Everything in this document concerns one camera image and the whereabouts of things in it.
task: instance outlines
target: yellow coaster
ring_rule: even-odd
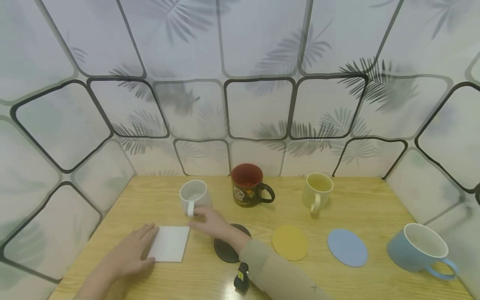
[[[289,261],[299,261],[307,255],[307,237],[292,225],[282,225],[277,228],[272,236],[272,244],[278,255]]]

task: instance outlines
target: left hand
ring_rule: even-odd
[[[102,273],[110,275],[113,280],[137,274],[147,269],[155,263],[155,257],[142,260],[142,254],[157,232],[158,227],[154,223],[145,224],[132,231],[130,235],[110,250],[97,268],[101,269]]]

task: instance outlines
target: light blue mug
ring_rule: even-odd
[[[443,280],[455,279],[458,273],[457,266],[446,259],[448,246],[445,241],[438,233],[422,224],[406,224],[388,243],[387,252],[395,264],[410,272],[426,269]],[[437,261],[449,265],[454,273],[448,275],[433,270],[431,265]]]

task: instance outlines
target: sleeve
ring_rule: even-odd
[[[330,300],[297,266],[259,240],[249,241],[240,252],[250,280],[273,300]]]

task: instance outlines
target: wooden table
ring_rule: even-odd
[[[233,201],[230,177],[156,176],[138,176],[130,181],[50,299],[71,299],[109,249],[143,223],[185,226],[188,218],[180,206],[179,189],[192,179],[206,182],[214,208],[226,220],[243,224],[254,238],[269,245],[278,226],[300,228],[308,238],[309,251],[294,264],[335,300],[472,299],[458,280],[446,282],[427,273],[409,273],[389,259],[387,242],[413,219],[381,179],[333,178],[329,204],[318,218],[312,218],[300,200],[302,178],[266,178],[265,183],[276,193],[275,201],[242,208]],[[365,266],[351,268],[333,257],[326,240],[335,228],[351,230],[365,242],[369,252]],[[238,264],[217,258],[210,237],[191,230],[182,263],[156,263],[152,271],[118,282],[108,299],[268,299],[253,285],[244,297],[236,293],[233,278],[237,268]]]

